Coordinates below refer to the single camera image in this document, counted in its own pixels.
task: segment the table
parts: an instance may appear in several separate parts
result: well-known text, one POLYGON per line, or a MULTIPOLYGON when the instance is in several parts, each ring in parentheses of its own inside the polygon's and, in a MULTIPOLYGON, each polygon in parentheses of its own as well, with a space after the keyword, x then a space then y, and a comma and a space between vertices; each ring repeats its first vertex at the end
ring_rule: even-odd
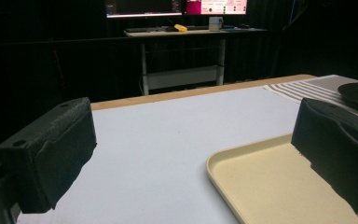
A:
POLYGON ((92 104, 98 146, 46 214, 21 224, 238 223, 206 174, 216 151, 291 133, 299 104, 264 85, 298 75, 92 104))
MULTIPOLYGON (((157 37, 157 36, 183 37, 183 36, 192 36, 192 35, 214 36, 214 35, 221 35, 221 34, 229 34, 232 32, 260 33, 260 32, 266 32, 266 30, 250 28, 246 30, 236 29, 231 31, 218 31, 218 32, 210 32, 209 30, 198 30, 198 31, 187 31, 185 33, 158 31, 158 32, 125 33, 125 34, 129 37, 136 38, 136 37, 157 37)), ((153 90, 153 89, 186 85, 191 83, 207 82, 213 80, 216 80, 216 85, 223 85, 224 73, 225 73, 226 39, 225 38, 219 39, 219 44, 217 47, 218 47, 217 65, 182 69, 177 71, 148 73, 145 43, 142 43, 141 54, 142 54, 142 79, 143 79, 144 95, 148 95, 149 90, 153 90)))

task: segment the white tabletop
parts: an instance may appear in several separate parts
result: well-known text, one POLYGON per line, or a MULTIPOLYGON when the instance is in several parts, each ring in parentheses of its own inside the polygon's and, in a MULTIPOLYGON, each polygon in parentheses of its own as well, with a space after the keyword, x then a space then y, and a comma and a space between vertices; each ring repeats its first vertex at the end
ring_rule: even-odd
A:
POLYGON ((55 210, 20 214, 18 223, 238 223, 206 160, 291 133, 298 108, 254 87, 94 111, 91 160, 55 210))

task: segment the white cup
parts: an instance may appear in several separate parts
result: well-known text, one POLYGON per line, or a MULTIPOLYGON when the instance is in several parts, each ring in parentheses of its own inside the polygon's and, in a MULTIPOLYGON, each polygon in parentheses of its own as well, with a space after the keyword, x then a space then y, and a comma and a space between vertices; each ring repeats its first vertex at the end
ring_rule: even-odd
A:
POLYGON ((223 27, 223 17, 209 18, 209 31, 220 31, 223 27))

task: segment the dark background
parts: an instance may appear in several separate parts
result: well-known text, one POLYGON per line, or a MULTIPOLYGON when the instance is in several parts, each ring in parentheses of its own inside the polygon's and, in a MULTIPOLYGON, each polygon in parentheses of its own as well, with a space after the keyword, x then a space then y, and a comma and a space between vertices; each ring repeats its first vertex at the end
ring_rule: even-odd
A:
MULTIPOLYGON (((284 32, 280 37, 229 39, 225 83, 295 74, 358 79, 358 1, 248 4, 248 15, 225 17, 225 24, 284 32)), ((103 0, 0 0, 0 43, 124 37, 125 28, 175 23, 206 25, 208 17, 107 20, 103 0)), ((147 69, 215 64, 216 41, 147 44, 147 69)), ((139 44, 0 48, 0 143, 64 101, 139 96, 141 74, 139 44)))

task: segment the keyboard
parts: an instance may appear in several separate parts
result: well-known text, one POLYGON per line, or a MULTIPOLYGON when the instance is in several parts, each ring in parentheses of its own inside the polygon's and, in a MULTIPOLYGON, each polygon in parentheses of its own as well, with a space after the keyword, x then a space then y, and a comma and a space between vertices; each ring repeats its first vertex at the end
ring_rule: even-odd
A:
MULTIPOLYGON (((188 31, 197 31, 197 30, 209 30, 209 26, 187 26, 188 31)), ((178 32, 173 26, 169 27, 137 27, 137 28, 127 28, 124 30, 126 33, 148 33, 148 32, 178 32)))
POLYGON ((163 27, 138 27, 138 28, 127 28, 124 30, 127 33, 148 33, 148 32, 158 32, 165 31, 163 27))

